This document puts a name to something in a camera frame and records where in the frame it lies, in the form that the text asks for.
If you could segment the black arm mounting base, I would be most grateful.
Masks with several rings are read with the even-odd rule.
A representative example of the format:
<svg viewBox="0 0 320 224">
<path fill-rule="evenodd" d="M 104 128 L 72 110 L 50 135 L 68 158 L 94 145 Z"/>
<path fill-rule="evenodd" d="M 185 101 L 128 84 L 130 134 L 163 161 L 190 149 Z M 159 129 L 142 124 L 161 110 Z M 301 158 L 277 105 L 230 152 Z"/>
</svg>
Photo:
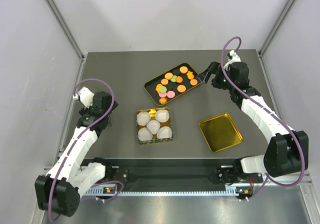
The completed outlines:
<svg viewBox="0 0 320 224">
<path fill-rule="evenodd" d="M 260 174 L 239 175 L 233 158 L 86 158 L 82 166 L 106 165 L 106 179 L 124 183 L 125 191 L 222 191 L 226 185 L 257 186 Z"/>
</svg>

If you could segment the green round cookie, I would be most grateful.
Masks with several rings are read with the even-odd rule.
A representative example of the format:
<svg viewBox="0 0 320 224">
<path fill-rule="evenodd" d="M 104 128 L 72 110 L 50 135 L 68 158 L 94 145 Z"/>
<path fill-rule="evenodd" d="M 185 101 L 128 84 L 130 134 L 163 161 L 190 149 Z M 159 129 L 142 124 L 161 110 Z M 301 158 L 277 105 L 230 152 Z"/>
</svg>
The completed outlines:
<svg viewBox="0 0 320 224">
<path fill-rule="evenodd" d="M 159 92 L 160 93 L 166 93 L 167 92 L 167 88 L 162 85 L 162 86 L 159 87 Z"/>
</svg>

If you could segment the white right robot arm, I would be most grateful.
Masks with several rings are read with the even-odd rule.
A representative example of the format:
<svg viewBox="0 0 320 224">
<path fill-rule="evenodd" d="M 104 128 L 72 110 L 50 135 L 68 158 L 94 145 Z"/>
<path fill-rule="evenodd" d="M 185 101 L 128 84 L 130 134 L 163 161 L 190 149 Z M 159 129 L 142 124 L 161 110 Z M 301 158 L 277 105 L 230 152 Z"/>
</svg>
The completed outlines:
<svg viewBox="0 0 320 224">
<path fill-rule="evenodd" d="M 308 135 L 303 130 L 293 130 L 268 107 L 261 94 L 250 86 L 246 63 L 234 62 L 222 70 L 221 65 L 213 61 L 196 78 L 205 84 L 211 79 L 214 88 L 228 90 L 230 99 L 254 122 L 268 143 L 265 154 L 234 162 L 233 176 L 237 181 L 245 182 L 257 173 L 276 178 L 308 168 Z"/>
</svg>

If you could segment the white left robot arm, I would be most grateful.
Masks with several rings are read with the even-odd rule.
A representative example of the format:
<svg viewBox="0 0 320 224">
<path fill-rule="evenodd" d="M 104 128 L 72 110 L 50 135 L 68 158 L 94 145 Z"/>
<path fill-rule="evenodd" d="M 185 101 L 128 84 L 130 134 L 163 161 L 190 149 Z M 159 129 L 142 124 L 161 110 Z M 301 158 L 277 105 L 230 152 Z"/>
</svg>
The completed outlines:
<svg viewBox="0 0 320 224">
<path fill-rule="evenodd" d="M 83 108 L 72 138 L 55 165 L 34 183 L 39 209 L 66 217 L 75 214 L 81 198 L 96 182 L 109 182 L 114 175 L 113 169 L 102 162 L 91 162 L 84 171 L 80 167 L 110 123 L 110 114 L 118 103 L 111 94 L 93 93 L 86 87 L 74 99 L 80 101 Z"/>
</svg>

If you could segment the orange fish-shaped cookie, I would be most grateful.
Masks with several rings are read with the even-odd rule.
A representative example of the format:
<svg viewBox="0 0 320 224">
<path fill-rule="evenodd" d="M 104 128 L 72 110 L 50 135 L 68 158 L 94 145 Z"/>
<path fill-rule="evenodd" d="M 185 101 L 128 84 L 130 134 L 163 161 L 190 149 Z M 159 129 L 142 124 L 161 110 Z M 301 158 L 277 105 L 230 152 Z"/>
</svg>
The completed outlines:
<svg viewBox="0 0 320 224">
<path fill-rule="evenodd" d="M 160 83 L 159 83 L 159 84 L 157 84 L 157 85 L 156 85 L 156 89 L 155 89 L 155 90 L 159 93 L 159 92 L 160 92 L 160 88 L 161 88 L 162 86 L 163 86 L 163 85 L 162 85 L 162 84 L 160 84 Z"/>
</svg>

